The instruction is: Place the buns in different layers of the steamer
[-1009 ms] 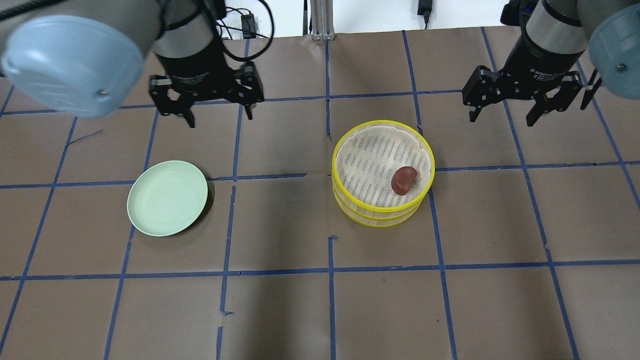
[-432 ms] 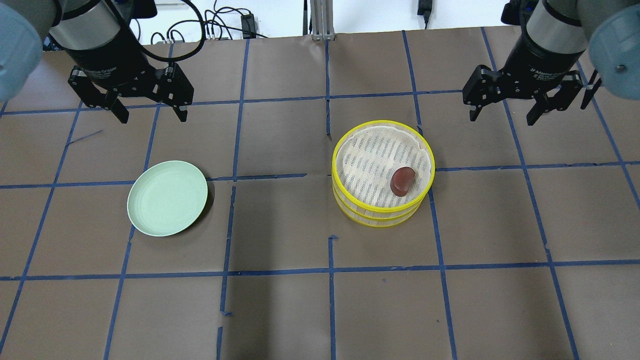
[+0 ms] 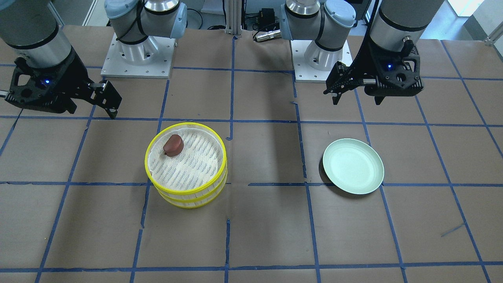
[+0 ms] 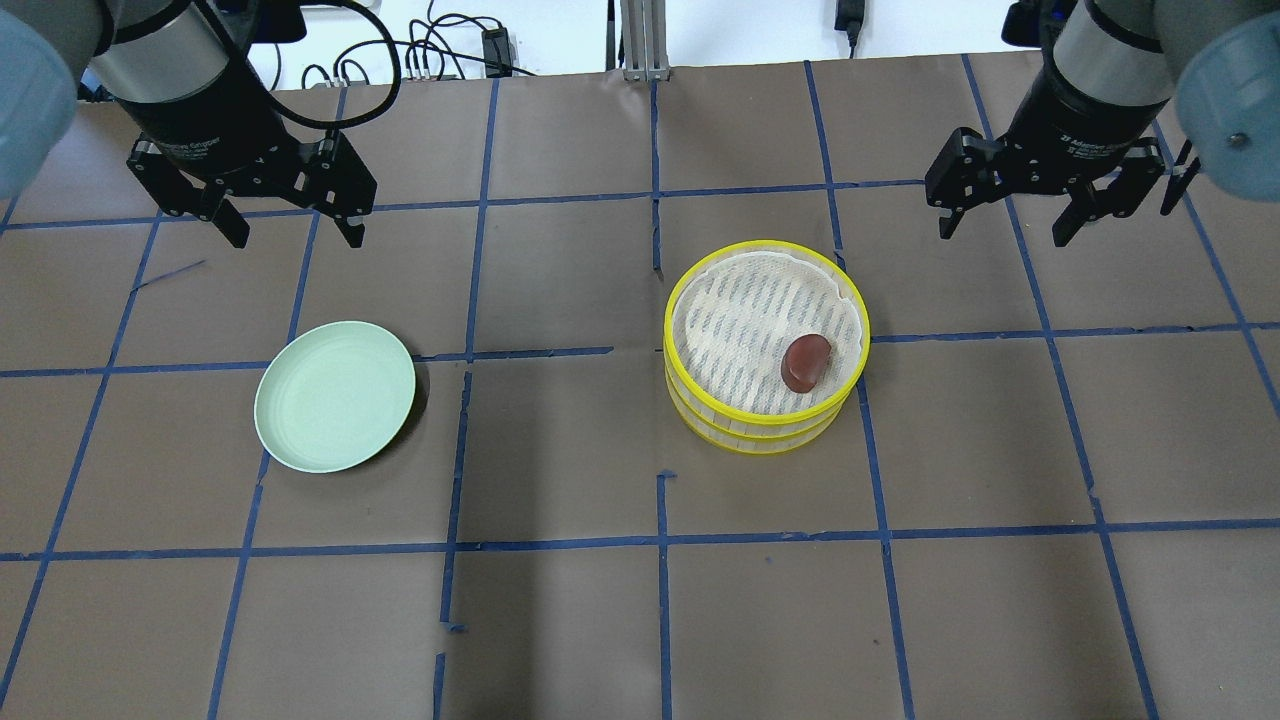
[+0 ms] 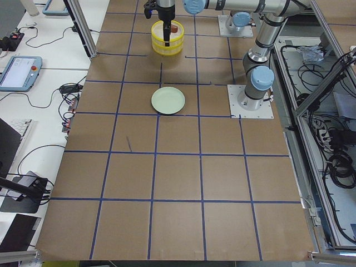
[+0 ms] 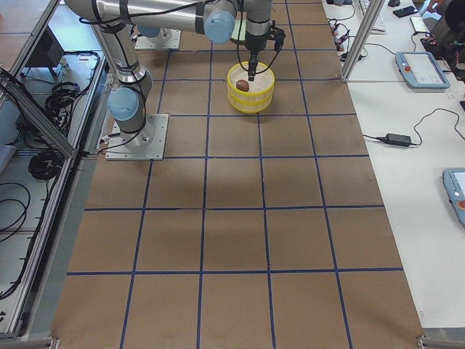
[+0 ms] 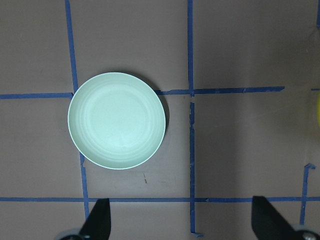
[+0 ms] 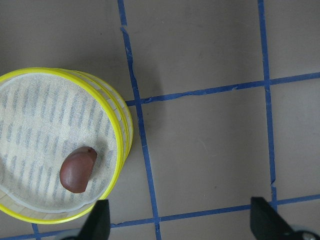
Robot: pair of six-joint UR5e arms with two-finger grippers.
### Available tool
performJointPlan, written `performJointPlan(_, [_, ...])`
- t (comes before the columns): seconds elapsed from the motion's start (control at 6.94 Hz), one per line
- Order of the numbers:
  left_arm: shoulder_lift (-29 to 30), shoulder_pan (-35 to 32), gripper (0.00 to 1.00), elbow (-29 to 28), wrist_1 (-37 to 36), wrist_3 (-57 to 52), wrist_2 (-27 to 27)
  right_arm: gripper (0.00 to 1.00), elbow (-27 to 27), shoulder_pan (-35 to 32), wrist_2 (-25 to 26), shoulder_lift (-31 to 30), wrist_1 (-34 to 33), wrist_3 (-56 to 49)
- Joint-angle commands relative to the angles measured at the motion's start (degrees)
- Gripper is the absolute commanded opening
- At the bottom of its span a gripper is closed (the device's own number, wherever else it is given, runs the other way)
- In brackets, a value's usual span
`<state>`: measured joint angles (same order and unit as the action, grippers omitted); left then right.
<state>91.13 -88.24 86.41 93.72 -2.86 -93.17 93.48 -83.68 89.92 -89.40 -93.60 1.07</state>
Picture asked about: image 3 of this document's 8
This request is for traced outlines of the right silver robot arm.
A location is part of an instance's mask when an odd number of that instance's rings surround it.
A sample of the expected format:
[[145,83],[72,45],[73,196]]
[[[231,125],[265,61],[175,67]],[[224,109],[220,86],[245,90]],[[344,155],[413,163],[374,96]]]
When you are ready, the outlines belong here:
[[[88,31],[95,12],[105,33],[84,36],[104,55],[101,74],[167,78],[176,39],[185,34],[187,6],[179,0],[85,0]],[[11,82],[1,97],[24,110],[74,114],[75,100],[114,119],[122,101],[107,79],[94,82],[73,46],[77,25],[64,24],[53,0],[2,0],[1,40],[15,53]]]

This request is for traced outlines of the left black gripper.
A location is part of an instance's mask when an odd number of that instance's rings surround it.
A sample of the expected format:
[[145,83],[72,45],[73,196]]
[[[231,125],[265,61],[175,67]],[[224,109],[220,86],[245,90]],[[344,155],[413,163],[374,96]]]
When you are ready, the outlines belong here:
[[412,97],[420,93],[424,84],[415,42],[406,37],[399,41],[398,51],[388,51],[365,37],[350,66],[341,62],[334,65],[323,94],[330,95],[332,103],[338,105],[343,93],[358,87],[374,97],[375,105],[381,105],[386,97]]

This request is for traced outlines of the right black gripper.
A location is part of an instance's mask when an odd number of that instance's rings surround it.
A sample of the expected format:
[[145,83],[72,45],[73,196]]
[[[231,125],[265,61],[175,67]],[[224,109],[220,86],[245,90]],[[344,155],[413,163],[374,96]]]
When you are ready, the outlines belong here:
[[50,68],[30,67],[18,57],[5,101],[18,108],[41,112],[74,114],[81,99],[103,108],[109,118],[118,115],[122,97],[106,79],[94,83],[75,50],[61,63]]

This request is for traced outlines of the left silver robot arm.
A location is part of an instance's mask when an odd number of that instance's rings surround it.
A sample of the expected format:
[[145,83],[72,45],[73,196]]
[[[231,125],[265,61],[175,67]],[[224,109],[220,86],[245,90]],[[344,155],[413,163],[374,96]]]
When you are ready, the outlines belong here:
[[310,65],[329,71],[324,94],[337,105],[345,92],[363,87],[380,105],[386,97],[413,97],[424,89],[417,42],[442,5],[441,0],[376,0],[358,52],[348,66],[324,55],[342,53],[357,12],[345,0],[286,0],[279,29],[285,40],[308,40]]

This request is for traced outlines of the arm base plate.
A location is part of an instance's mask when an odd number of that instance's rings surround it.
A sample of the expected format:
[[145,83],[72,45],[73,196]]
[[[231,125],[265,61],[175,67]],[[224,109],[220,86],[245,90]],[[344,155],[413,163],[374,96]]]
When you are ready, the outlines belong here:
[[313,40],[292,40],[290,45],[296,82],[325,83],[335,63],[350,66],[353,61],[347,41],[338,51],[322,50]]
[[142,43],[128,45],[116,38],[113,35],[102,66],[102,76],[169,79],[176,39],[148,37]]

